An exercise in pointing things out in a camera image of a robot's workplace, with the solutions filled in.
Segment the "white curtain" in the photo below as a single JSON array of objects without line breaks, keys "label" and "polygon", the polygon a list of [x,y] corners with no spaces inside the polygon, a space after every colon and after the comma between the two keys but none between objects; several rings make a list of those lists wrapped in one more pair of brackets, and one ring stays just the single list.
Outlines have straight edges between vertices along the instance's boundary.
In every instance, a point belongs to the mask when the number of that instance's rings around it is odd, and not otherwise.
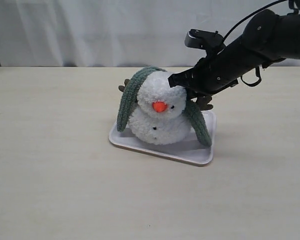
[{"label": "white curtain", "polygon": [[[0,66],[192,66],[190,29],[223,36],[271,0],[0,0]],[[290,12],[288,2],[271,7]],[[247,21],[227,39],[238,37]],[[277,65],[300,66],[300,60]]]}]

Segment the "knitted bunny ear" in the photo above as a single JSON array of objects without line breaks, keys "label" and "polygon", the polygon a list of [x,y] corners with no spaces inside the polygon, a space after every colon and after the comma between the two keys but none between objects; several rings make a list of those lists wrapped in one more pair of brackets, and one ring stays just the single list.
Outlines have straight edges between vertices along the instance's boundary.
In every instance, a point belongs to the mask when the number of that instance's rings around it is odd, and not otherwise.
[{"label": "knitted bunny ear", "polygon": [[144,67],[141,70],[137,71],[125,86],[124,91],[122,93],[116,120],[116,128],[118,132],[123,132],[126,129],[129,116],[133,109],[134,103],[137,100],[137,94],[141,85],[151,73],[157,71],[166,72],[166,70],[155,66]]},{"label": "knitted bunny ear", "polygon": [[185,114],[191,122],[198,141],[206,147],[211,147],[212,139],[209,135],[206,121],[201,113],[200,107],[192,100],[187,100],[183,114]]}]

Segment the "white tray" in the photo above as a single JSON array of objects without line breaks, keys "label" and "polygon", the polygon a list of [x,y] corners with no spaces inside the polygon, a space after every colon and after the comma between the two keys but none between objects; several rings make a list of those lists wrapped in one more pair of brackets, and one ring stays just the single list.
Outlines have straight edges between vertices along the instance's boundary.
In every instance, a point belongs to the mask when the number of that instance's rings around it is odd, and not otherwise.
[{"label": "white tray", "polygon": [[204,146],[198,142],[194,129],[191,129],[190,134],[183,141],[168,145],[154,145],[136,138],[128,125],[123,132],[118,132],[117,122],[114,123],[109,133],[109,141],[116,147],[130,151],[202,167],[213,160],[217,127],[217,118],[214,112],[209,110],[203,111],[202,114],[212,138],[212,146],[210,148],[204,148]]}]

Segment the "wire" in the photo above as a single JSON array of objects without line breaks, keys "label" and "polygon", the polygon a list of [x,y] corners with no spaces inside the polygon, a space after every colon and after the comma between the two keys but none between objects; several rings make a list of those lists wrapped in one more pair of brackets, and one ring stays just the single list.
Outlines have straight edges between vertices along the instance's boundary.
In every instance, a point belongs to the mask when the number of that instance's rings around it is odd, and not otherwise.
[{"label": "wire", "polygon": [[248,16],[246,16],[245,18],[243,18],[242,20],[240,20],[240,21],[239,21],[236,25],[234,25],[234,26],[230,29],[230,31],[228,31],[228,33],[224,36],[224,38],[223,38],[221,44],[219,45],[218,49],[221,48],[221,46],[224,44],[226,38],[233,32],[233,30],[235,30],[235,28],[238,27],[238,26],[239,26],[241,23],[243,23],[245,20],[247,20],[248,18],[252,17],[253,15],[255,15],[255,14],[257,14],[257,13],[259,13],[259,12],[261,12],[261,11],[263,11],[263,10],[265,10],[265,9],[267,9],[267,8],[269,8],[269,7],[271,7],[271,6],[273,6],[273,5],[280,4],[280,3],[283,3],[283,2],[286,2],[286,1],[288,1],[288,0],[277,0],[277,1],[274,1],[274,2],[272,2],[272,3],[270,3],[270,4],[266,5],[266,6],[263,6],[262,8],[260,8],[260,9],[258,9],[258,10],[256,10],[256,11],[254,11],[253,13],[249,14]]}]

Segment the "orange nose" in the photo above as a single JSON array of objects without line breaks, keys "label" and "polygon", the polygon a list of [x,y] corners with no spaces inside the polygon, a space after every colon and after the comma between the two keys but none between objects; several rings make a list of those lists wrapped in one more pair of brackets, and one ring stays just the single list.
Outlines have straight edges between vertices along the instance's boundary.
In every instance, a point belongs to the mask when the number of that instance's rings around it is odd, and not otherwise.
[{"label": "orange nose", "polygon": [[152,103],[152,107],[157,113],[162,113],[167,109],[168,105],[163,101],[156,101]]}]

